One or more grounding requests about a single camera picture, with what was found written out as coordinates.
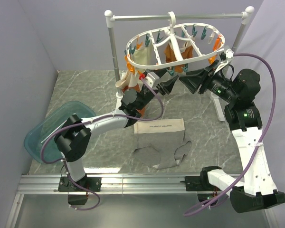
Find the teal clip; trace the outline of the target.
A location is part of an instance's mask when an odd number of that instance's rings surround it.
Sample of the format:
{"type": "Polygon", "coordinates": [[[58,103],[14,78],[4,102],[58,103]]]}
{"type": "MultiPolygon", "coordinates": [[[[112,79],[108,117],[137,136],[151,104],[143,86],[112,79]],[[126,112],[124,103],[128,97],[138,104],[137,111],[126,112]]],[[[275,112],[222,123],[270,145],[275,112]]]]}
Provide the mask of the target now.
{"type": "Polygon", "coordinates": [[[170,76],[174,76],[175,73],[174,67],[169,67],[166,69],[166,71],[169,73],[170,76]]]}
{"type": "Polygon", "coordinates": [[[182,66],[181,66],[182,72],[183,72],[183,73],[187,73],[188,67],[189,67],[189,64],[184,64],[184,65],[182,65],[182,66]]]}

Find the grey underwear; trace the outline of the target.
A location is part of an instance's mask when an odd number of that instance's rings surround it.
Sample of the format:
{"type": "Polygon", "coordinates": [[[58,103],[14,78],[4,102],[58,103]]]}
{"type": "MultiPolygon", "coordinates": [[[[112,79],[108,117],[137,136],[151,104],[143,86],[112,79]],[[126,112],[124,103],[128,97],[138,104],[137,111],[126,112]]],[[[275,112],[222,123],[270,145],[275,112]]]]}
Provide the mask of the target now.
{"type": "Polygon", "coordinates": [[[157,170],[180,165],[192,147],[182,118],[137,122],[134,135],[134,158],[157,170]]]}

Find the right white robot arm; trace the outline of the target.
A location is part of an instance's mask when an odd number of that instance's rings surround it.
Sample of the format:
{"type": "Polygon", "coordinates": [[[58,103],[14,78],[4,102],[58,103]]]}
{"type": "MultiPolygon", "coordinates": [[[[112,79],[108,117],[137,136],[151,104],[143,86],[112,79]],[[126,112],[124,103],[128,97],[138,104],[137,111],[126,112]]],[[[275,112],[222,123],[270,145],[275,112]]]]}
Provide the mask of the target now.
{"type": "Polygon", "coordinates": [[[236,140],[243,175],[235,185],[234,178],[220,167],[203,168],[200,185],[206,190],[218,187],[230,198],[237,213],[267,209],[285,203],[285,193],[279,191],[271,177],[263,146],[263,127],[254,99],[260,91],[260,75],[251,69],[242,69],[234,79],[220,72],[201,69],[188,72],[180,81],[191,93],[211,91],[227,102],[225,119],[236,140]]]}

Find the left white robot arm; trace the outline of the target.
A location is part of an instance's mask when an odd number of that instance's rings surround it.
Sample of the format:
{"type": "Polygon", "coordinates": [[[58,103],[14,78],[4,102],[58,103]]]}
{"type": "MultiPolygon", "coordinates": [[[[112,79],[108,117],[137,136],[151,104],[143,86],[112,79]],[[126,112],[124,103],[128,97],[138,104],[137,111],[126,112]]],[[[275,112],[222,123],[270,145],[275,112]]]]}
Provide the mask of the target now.
{"type": "Polygon", "coordinates": [[[82,157],[86,152],[90,138],[99,136],[111,130],[127,128],[142,120],[142,110],[159,94],[168,95],[177,80],[177,76],[166,82],[159,82],[154,72],[143,78],[141,91],[128,89],[124,92],[121,105],[114,111],[91,118],[78,118],[73,115],[68,118],[63,127],[58,130],[54,141],[63,156],[63,162],[70,179],[69,185],[76,191],[83,190],[86,184],[86,173],[82,157]]]}

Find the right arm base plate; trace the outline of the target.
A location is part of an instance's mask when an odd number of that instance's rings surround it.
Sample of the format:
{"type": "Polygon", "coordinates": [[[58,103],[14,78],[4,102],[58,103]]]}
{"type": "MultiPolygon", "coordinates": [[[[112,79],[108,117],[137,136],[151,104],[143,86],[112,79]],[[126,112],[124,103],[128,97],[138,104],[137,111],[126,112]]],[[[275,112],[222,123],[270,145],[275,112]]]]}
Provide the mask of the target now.
{"type": "Polygon", "coordinates": [[[184,180],[180,181],[185,185],[186,191],[203,191],[205,188],[201,183],[200,176],[185,176],[184,180]]]}

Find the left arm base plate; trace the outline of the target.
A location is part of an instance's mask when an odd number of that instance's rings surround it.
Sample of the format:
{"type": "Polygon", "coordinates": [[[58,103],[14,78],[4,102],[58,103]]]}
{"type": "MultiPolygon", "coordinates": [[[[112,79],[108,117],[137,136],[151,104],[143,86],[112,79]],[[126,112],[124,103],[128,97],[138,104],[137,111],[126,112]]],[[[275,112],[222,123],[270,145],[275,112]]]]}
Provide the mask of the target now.
{"type": "MultiPolygon", "coordinates": [[[[84,177],[76,182],[78,185],[99,192],[102,184],[101,177],[84,177]]],[[[81,188],[75,186],[68,177],[61,177],[58,185],[58,192],[78,192],[83,191],[81,188]]]]}

